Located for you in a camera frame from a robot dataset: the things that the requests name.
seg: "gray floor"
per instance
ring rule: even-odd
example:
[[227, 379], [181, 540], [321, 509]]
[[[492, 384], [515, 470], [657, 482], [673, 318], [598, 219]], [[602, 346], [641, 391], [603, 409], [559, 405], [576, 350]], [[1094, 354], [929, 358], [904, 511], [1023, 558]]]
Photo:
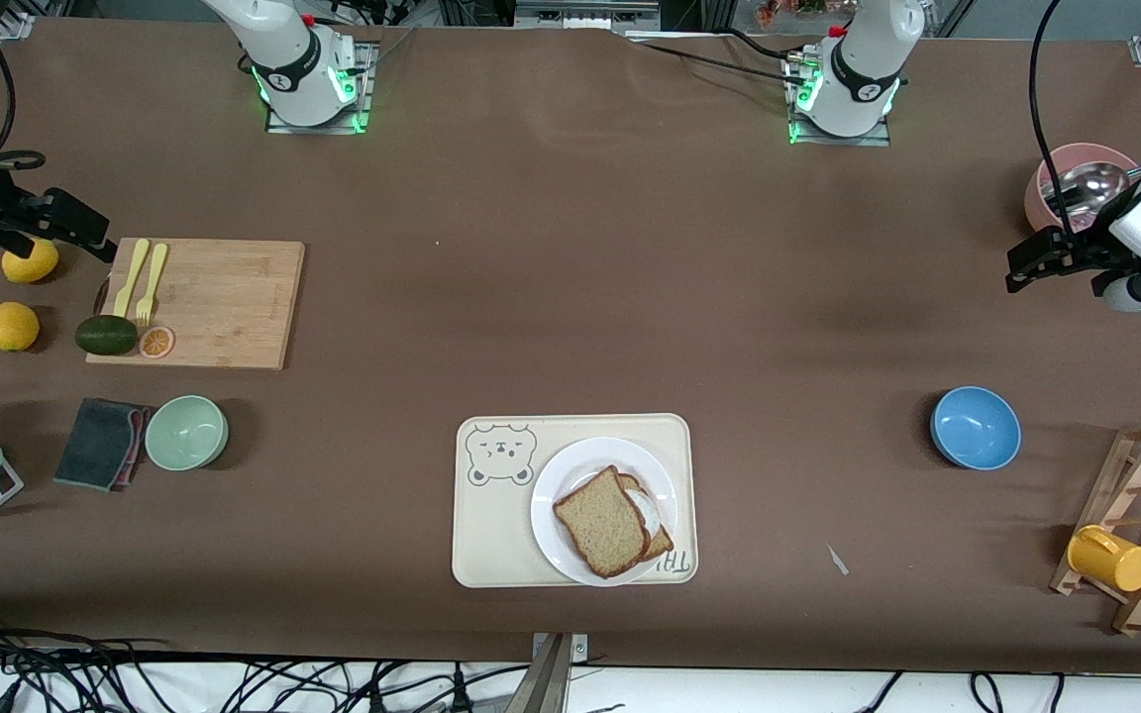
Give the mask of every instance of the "gray floor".
[[[752, 3], [753, 0], [739, 1]], [[326, 6], [325, 0], [298, 0], [298, 3]], [[1046, 0], [977, 0], [956, 37], [1029, 40], [1045, 9]], [[218, 22], [213, 10], [200, 0], [76, 0], [73, 14], [97, 18]], [[1128, 40], [1138, 33], [1141, 33], [1141, 0], [1071, 0], [1060, 3], [1046, 38]]]

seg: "white paper scrap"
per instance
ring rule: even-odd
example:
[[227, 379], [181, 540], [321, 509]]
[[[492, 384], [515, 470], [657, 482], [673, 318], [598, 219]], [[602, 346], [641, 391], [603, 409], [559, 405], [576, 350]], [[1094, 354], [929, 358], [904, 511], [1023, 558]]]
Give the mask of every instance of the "white paper scrap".
[[836, 566], [839, 568], [839, 572], [843, 573], [843, 576], [847, 577], [848, 566], [843, 564], [842, 559], [839, 559], [839, 556], [836, 554], [836, 552], [834, 552], [834, 548], [830, 546], [830, 542], [825, 543], [825, 548], [830, 550], [830, 559], [834, 560], [834, 566]]

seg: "cartoon bear face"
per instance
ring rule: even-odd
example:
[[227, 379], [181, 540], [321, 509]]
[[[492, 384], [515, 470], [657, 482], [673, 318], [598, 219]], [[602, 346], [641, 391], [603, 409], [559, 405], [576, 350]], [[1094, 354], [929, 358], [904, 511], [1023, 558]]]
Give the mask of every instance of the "cartoon bear face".
[[535, 453], [535, 434], [526, 426], [491, 426], [478, 428], [466, 437], [469, 452], [469, 481], [485, 484], [488, 479], [511, 479], [516, 484], [528, 484], [535, 476], [531, 467], [531, 455]]

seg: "metal ladle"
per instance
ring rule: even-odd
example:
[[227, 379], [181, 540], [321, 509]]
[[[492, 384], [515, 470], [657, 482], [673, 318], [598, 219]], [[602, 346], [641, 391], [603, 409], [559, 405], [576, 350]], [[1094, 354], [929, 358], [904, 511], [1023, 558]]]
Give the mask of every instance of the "metal ladle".
[[[1068, 216], [1098, 212], [1104, 203], [1128, 188], [1130, 180], [1135, 177], [1141, 177], [1141, 167], [1126, 171], [1108, 161], [1082, 163], [1081, 167], [1069, 169], [1059, 177], [1063, 206], [1068, 209]], [[1046, 184], [1045, 188], [1042, 188], [1042, 198], [1046, 201], [1046, 206], [1050, 206], [1051, 211], [1058, 206], [1052, 185]]]

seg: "plate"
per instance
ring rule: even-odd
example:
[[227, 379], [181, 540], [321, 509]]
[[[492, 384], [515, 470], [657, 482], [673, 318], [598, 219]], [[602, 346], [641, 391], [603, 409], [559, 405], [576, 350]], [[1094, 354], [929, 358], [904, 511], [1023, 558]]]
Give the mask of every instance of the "plate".
[[657, 559], [652, 559], [649, 562], [641, 562], [628, 569], [620, 576], [608, 580], [598, 577], [575, 550], [566, 525], [563, 525], [558, 516], [552, 512], [553, 502], [570, 495], [592, 476], [610, 465], [620, 469], [620, 473], [637, 477], [657, 507], [666, 533], [675, 538], [679, 511], [675, 507], [675, 486], [671, 476], [666, 475], [666, 469], [663, 469], [663, 464], [652, 452], [622, 438], [588, 438], [563, 447], [548, 465], [540, 470], [539, 478], [535, 478], [535, 487], [531, 493], [531, 532], [535, 533], [540, 551], [557, 572], [590, 586], [625, 585], [650, 572], [657, 562]]

